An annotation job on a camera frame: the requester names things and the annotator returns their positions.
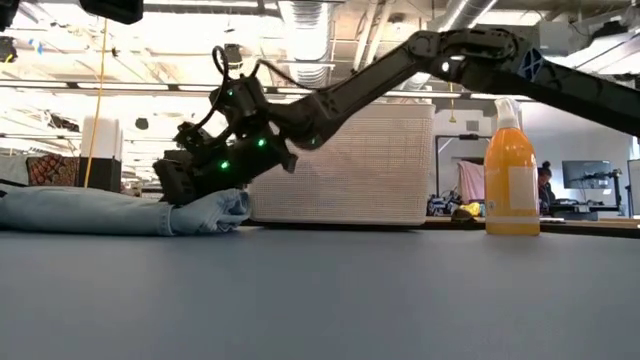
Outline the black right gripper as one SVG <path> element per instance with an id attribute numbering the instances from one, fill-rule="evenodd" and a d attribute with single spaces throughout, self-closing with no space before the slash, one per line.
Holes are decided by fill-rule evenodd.
<path id="1" fill-rule="evenodd" d="M 152 165 L 161 184 L 161 200 L 172 205 L 186 205 L 221 190 L 242 189 L 276 166 L 292 173 L 298 160 L 269 126 L 228 144 L 194 124 L 182 124 L 175 141 L 182 149 L 165 150 Z"/>

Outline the black metal stand frame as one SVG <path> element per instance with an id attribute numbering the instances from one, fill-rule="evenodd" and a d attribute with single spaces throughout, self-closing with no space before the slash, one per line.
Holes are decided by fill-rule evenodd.
<path id="1" fill-rule="evenodd" d="M 435 190 L 434 194 L 464 203 L 458 192 L 458 166 L 460 161 L 478 165 L 485 162 L 490 136 L 478 134 L 436 135 L 434 141 Z"/>

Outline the wall-side monitor on arm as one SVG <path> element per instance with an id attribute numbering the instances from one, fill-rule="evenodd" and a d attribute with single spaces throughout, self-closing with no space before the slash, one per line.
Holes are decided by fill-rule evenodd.
<path id="1" fill-rule="evenodd" d="M 611 211 L 619 211 L 622 205 L 620 177 L 622 171 L 608 160 L 566 160 L 562 162 L 565 189 L 611 190 L 614 203 Z"/>

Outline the black and white pillar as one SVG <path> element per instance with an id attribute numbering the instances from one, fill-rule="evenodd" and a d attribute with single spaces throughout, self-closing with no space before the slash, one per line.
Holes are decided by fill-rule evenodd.
<path id="1" fill-rule="evenodd" d="M 93 135 L 92 116 L 82 123 L 77 187 L 83 187 L 88 159 L 91 158 L 88 187 L 119 193 L 121 191 L 123 130 L 113 118 L 100 117 Z"/>

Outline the long ceiling light bar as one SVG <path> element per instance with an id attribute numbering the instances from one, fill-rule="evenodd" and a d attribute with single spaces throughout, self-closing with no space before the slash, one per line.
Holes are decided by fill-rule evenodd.
<path id="1" fill-rule="evenodd" d="M 115 94 L 139 93 L 159 94 L 161 92 L 189 94 L 208 94 L 218 88 L 218 85 L 179 85 L 153 83 L 103 83 L 99 82 L 62 82 L 49 80 L 11 80 L 0 79 L 0 88 L 34 89 L 44 91 L 80 91 L 103 92 Z M 462 99 L 462 100 L 495 100 L 500 95 L 456 92 L 456 91 L 401 91 L 391 90 L 384 94 L 388 98 L 416 98 L 416 99 Z"/>

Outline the silver ceiling air duct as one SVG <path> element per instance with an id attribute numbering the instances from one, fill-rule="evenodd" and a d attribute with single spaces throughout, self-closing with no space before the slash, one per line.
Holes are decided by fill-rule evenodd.
<path id="1" fill-rule="evenodd" d="M 325 62 L 329 60 L 332 5 L 279 0 L 278 7 L 285 26 L 287 55 L 295 62 L 289 66 L 293 79 L 306 87 L 324 87 L 329 74 Z"/>

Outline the pink hanging cloth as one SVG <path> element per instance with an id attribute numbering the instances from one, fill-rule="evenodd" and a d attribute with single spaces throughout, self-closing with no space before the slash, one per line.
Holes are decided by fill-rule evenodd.
<path id="1" fill-rule="evenodd" d="M 468 161 L 458 164 L 458 192 L 464 203 L 485 199 L 484 166 Z"/>

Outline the yellow and black tool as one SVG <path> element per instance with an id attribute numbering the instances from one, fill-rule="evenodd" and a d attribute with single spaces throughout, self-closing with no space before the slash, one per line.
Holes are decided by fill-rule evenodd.
<path id="1" fill-rule="evenodd" d="M 478 202 L 463 204 L 458 206 L 451 213 L 451 221 L 458 223 L 475 222 L 477 218 L 483 217 L 484 205 Z"/>

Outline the light blue denim jeans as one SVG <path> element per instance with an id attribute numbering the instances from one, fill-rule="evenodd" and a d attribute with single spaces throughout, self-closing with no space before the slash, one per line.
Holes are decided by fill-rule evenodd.
<path id="1" fill-rule="evenodd" d="M 250 215 L 249 195 L 214 192 L 187 205 L 77 187 L 0 188 L 0 228 L 45 233 L 186 236 L 225 233 Z"/>

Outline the white plastic laundry bin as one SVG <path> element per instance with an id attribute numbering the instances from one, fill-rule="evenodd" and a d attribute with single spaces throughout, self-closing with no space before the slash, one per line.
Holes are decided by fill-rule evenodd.
<path id="1" fill-rule="evenodd" d="M 426 218 L 432 104 L 371 104 L 321 148 L 292 147 L 293 173 L 275 167 L 249 186 L 257 222 L 419 225 Z"/>

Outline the orange spray bottle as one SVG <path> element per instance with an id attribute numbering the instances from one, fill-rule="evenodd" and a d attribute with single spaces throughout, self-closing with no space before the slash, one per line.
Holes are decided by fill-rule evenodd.
<path id="1" fill-rule="evenodd" d="M 540 234 L 537 162 L 519 123 L 519 104 L 495 100 L 497 130 L 484 159 L 485 227 L 491 235 Z"/>

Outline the tan wooden desk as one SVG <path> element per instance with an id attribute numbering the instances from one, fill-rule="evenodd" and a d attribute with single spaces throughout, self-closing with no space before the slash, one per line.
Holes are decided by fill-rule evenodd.
<path id="1" fill-rule="evenodd" d="M 474 221 L 455 222 L 447 217 L 427 217 L 420 225 L 371 225 L 371 224 L 321 224 L 321 223 L 278 223 L 246 220 L 245 227 L 264 227 L 287 230 L 331 230 L 331 231 L 484 231 L 483 218 Z M 628 218 L 608 218 L 601 221 L 547 220 L 540 223 L 542 233 L 568 234 L 580 236 L 600 236 L 610 238 L 640 239 L 640 220 Z"/>

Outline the person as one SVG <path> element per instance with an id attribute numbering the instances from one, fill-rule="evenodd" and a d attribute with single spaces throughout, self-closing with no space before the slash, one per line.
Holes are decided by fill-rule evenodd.
<path id="1" fill-rule="evenodd" d="M 539 210 L 541 214 L 547 214 L 555 201 L 555 194 L 552 191 L 550 180 L 552 179 L 551 164 L 544 161 L 538 168 L 538 196 Z"/>

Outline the patterned red fabric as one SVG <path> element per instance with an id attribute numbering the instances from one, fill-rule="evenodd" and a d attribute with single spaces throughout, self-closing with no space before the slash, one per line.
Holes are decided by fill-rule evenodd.
<path id="1" fill-rule="evenodd" d="M 29 157 L 26 160 L 30 186 L 75 186 L 79 159 L 59 154 Z"/>

